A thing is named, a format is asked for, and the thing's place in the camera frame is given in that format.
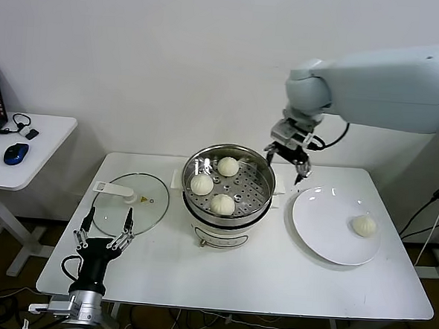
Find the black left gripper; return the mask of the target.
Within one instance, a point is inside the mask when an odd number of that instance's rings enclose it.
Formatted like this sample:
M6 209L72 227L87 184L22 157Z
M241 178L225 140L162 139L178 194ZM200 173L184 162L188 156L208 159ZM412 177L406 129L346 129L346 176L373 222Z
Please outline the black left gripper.
M83 218L80 227L73 230L76 246L85 248L77 251L83 259L83 263L77 280L74 280L68 288L70 293L72 291L88 290L104 295L106 288L103 279L109 262L118 258L121 255L121 250L125 250L134 239L132 208L128 210L124 228L113 240L102 237L88 238L94 215L95 207L91 207L86 217Z

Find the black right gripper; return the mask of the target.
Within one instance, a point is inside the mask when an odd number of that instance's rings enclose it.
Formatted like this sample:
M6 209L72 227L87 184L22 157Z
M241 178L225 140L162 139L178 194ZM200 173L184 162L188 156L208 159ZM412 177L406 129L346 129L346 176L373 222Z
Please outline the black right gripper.
M295 177L295 185L310 176L312 172L310 159L307 153L303 151L302 147L297 146L295 149L289 149L285 145L275 142L269 144L263 150L266 153L267 165L271 164L275 154L277 154L295 166L297 172Z

